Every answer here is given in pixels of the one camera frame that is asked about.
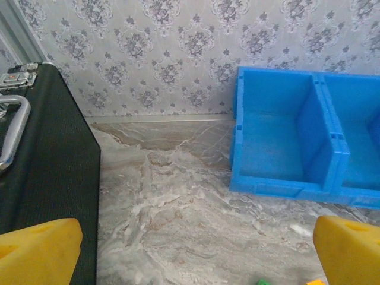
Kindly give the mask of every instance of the silver metal handle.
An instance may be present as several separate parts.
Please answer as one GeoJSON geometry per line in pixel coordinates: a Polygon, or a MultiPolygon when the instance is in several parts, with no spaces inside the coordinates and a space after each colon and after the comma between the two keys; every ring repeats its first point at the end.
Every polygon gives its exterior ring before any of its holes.
{"type": "Polygon", "coordinates": [[[19,95],[0,96],[0,104],[4,103],[21,106],[13,117],[5,135],[0,156],[0,172],[11,165],[30,113],[30,103],[25,97],[19,95]]]}

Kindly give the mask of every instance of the orange object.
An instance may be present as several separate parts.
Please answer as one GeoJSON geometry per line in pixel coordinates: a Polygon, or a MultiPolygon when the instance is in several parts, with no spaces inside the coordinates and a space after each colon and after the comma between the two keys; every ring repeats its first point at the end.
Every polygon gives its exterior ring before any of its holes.
{"type": "Polygon", "coordinates": [[[325,283],[322,282],[321,280],[314,280],[314,281],[306,283],[305,285],[325,285],[325,283]]]}
{"type": "Polygon", "coordinates": [[[82,231],[74,218],[0,235],[0,284],[68,285],[81,242],[82,231]]]}

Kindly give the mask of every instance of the textured black fabric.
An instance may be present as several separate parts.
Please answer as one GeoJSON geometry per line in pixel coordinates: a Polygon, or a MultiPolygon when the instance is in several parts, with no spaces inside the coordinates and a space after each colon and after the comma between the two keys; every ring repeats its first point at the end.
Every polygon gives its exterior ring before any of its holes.
{"type": "Polygon", "coordinates": [[[0,176],[0,232],[75,217],[83,241],[71,284],[95,284],[100,147],[53,65],[39,66],[33,88],[8,94],[25,96],[31,113],[15,161],[0,176]]]}

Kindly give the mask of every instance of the blue storage crate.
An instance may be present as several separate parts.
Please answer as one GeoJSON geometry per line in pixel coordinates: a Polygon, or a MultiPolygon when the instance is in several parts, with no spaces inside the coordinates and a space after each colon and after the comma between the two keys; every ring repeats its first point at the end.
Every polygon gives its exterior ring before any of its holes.
{"type": "Polygon", "coordinates": [[[380,208],[380,79],[239,68],[232,191],[380,208]]]}
{"type": "Polygon", "coordinates": [[[239,68],[232,191],[323,201],[341,147],[311,72],[239,68]]]}
{"type": "Polygon", "coordinates": [[[349,159],[331,200],[380,208],[380,77],[321,74],[336,131],[344,136],[349,159]]]}

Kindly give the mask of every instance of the marble floor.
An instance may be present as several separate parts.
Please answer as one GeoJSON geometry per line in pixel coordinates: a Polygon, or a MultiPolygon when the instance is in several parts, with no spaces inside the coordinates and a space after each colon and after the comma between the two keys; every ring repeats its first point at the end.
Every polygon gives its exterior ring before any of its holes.
{"type": "Polygon", "coordinates": [[[380,211],[229,192],[232,126],[92,124],[102,147],[98,284],[325,280],[316,218],[380,224],[380,211]]]}

